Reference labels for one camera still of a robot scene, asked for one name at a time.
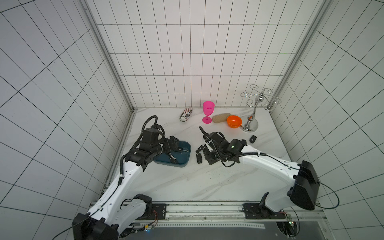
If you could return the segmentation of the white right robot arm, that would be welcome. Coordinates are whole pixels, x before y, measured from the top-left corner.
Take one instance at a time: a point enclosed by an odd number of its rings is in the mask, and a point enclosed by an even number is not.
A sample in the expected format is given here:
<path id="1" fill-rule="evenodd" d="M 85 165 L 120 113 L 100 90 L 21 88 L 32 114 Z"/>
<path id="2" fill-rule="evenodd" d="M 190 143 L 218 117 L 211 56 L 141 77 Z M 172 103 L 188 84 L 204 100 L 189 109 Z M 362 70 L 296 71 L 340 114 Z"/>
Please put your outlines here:
<path id="1" fill-rule="evenodd" d="M 262 170 L 286 185 L 280 190 L 263 195 L 259 211 L 277 213 L 285 208 L 297 206 L 307 211 L 316 208 L 320 181 L 314 166 L 307 161 L 300 164 L 289 162 L 264 153 L 247 144 L 246 140 L 233 139 L 228 142 L 220 132 L 208 134 L 200 129 L 205 144 L 202 148 L 209 164 L 231 162 Z"/>

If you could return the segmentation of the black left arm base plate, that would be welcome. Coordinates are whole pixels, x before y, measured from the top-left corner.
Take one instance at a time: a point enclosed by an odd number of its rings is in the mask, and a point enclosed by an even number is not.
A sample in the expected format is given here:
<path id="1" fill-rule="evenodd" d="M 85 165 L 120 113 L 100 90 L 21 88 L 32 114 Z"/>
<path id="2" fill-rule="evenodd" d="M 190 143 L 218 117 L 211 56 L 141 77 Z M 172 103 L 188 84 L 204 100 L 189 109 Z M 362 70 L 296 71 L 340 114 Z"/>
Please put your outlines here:
<path id="1" fill-rule="evenodd" d="M 137 218 L 137 220 L 164 220 L 166 218 L 167 205 L 166 204 L 152 204 L 151 208 L 146 210 L 144 215 Z"/>

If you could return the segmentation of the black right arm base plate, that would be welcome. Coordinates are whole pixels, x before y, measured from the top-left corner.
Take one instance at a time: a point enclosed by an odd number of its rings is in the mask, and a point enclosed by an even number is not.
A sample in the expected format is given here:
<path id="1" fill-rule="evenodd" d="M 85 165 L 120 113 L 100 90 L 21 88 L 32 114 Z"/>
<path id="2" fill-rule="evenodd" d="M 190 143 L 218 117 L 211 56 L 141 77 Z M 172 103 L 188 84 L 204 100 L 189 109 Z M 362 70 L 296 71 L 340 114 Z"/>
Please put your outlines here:
<path id="1" fill-rule="evenodd" d="M 273 212 L 266 207 L 265 201 L 268 192 L 262 197 L 260 203 L 243 204 L 242 212 L 247 220 L 284 220 L 286 215 L 280 212 Z"/>

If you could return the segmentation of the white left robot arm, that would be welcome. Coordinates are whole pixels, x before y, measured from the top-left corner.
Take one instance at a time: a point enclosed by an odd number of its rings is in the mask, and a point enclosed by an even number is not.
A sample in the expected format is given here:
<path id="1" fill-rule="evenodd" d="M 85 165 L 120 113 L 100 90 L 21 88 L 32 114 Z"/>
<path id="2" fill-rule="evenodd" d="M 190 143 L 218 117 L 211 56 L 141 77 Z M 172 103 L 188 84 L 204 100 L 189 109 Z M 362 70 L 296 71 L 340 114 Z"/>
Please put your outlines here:
<path id="1" fill-rule="evenodd" d="M 139 139 L 120 159 L 120 173 L 86 214 L 77 214 L 72 223 L 75 240 L 117 240 L 136 219 L 152 214 L 152 198 L 135 196 L 121 209 L 134 180 L 161 154 L 178 148 L 179 140 L 166 137 L 162 126 L 142 129 Z"/>

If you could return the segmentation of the black key fob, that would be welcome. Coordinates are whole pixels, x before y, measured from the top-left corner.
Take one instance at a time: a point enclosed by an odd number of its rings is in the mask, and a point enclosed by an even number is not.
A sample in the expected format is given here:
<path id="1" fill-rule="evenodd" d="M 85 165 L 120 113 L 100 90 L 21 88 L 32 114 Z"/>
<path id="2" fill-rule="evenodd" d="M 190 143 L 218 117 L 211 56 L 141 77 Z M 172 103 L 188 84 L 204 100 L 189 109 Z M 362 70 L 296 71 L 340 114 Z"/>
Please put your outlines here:
<path id="1" fill-rule="evenodd" d="M 257 136 L 252 135 L 252 136 L 250 137 L 249 142 L 250 142 L 251 144 L 253 144 L 253 143 L 256 141 L 256 139 L 257 139 Z"/>

